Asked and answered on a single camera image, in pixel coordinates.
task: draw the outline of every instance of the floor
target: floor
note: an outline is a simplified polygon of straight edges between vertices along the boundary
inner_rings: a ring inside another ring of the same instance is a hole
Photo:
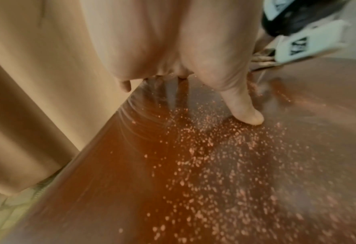
[[[52,176],[15,196],[0,194],[0,240],[40,198],[54,178]]]

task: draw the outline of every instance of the white plastic object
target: white plastic object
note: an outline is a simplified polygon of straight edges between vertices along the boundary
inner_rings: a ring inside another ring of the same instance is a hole
[[[350,26],[344,20],[335,20],[319,27],[301,30],[278,44],[274,59],[284,64],[345,48],[348,44],[344,37]]]

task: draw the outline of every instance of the fabric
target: fabric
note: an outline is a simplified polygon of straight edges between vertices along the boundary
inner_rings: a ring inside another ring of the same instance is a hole
[[[67,164],[128,95],[98,59],[79,1],[0,0],[0,193]]]

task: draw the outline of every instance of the tabletop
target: tabletop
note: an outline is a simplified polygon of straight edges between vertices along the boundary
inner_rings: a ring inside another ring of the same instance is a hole
[[[249,80],[261,126],[143,81],[2,243],[356,243],[356,60]]]

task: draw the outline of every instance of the white label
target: white label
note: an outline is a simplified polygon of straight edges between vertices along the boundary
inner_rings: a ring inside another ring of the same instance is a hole
[[[264,12],[268,20],[272,21],[284,9],[286,9],[295,0],[265,0]]]

